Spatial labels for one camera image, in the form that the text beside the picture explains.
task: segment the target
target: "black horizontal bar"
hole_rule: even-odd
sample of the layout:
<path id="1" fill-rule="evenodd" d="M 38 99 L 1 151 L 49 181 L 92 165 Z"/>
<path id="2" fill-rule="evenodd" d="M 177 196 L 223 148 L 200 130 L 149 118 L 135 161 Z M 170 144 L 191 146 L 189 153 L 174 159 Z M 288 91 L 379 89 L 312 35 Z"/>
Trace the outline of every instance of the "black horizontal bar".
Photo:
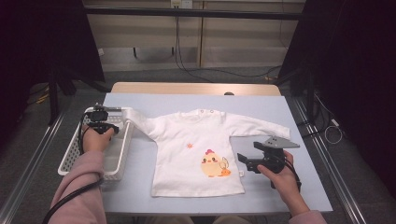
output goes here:
<path id="1" fill-rule="evenodd" d="M 186 8 L 139 8 L 139 7 L 85 7 L 87 14 L 138 15 L 168 17 L 237 18 L 259 20 L 300 21 L 306 19 L 301 13 L 279 13 L 258 11 L 222 11 Z"/>

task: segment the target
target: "baby shirt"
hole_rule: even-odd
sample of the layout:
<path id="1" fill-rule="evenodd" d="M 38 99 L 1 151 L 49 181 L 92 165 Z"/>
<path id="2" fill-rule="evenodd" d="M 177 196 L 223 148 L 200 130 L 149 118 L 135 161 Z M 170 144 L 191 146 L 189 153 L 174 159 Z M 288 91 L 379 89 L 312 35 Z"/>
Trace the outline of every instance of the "baby shirt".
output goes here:
<path id="1" fill-rule="evenodd" d="M 124 117 L 157 144 L 153 197 L 244 193 L 230 137 L 275 135 L 290 139 L 289 128 L 217 110 L 197 109 L 149 119 L 130 109 Z"/>

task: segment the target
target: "pink sweater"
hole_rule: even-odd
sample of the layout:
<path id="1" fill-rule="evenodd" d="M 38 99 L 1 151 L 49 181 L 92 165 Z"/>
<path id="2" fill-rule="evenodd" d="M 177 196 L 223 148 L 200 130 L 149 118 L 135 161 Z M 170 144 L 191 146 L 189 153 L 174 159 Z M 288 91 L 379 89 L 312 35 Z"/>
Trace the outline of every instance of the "pink sweater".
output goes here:
<path id="1" fill-rule="evenodd" d="M 56 190 L 51 207 L 74 190 L 98 181 L 104 174 L 103 159 L 103 153 L 98 151 L 90 151 L 79 157 L 73 165 L 72 171 L 64 177 Z M 49 223 L 106 223 L 101 190 L 99 188 L 90 189 L 64 204 L 55 212 Z M 289 224 L 303 223 L 324 224 L 326 221 L 319 211 L 303 213 L 289 221 Z"/>

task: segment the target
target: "cartoon chick print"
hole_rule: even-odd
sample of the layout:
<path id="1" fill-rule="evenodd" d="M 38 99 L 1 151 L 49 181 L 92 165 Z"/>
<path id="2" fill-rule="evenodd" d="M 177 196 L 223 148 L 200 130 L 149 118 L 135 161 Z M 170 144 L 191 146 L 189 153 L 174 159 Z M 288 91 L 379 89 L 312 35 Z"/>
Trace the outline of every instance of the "cartoon chick print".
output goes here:
<path id="1" fill-rule="evenodd" d="M 220 157 L 212 150 L 208 149 L 201 160 L 201 169 L 209 177 L 230 175 L 229 164 L 224 157 Z"/>

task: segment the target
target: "hand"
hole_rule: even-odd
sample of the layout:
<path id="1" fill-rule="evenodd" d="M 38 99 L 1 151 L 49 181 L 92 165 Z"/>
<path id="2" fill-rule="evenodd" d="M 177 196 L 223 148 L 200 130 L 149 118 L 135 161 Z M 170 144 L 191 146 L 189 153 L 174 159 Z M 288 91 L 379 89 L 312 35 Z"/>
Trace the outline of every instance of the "hand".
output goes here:
<path id="1" fill-rule="evenodd" d="M 104 152 L 108 146 L 111 136 L 114 134 L 114 129 L 112 128 L 108 129 L 103 134 L 99 134 L 88 125 L 82 126 L 82 131 L 85 132 L 83 137 L 84 152 L 92 150 Z"/>
<path id="2" fill-rule="evenodd" d="M 293 156 L 288 151 L 283 151 L 291 164 L 293 164 Z M 291 215 L 297 216 L 301 213 L 308 212 L 309 208 L 301 196 L 294 173 L 285 166 L 279 174 L 274 174 L 263 165 L 258 165 L 259 171 L 267 176 L 274 183 L 280 198 L 289 208 Z"/>

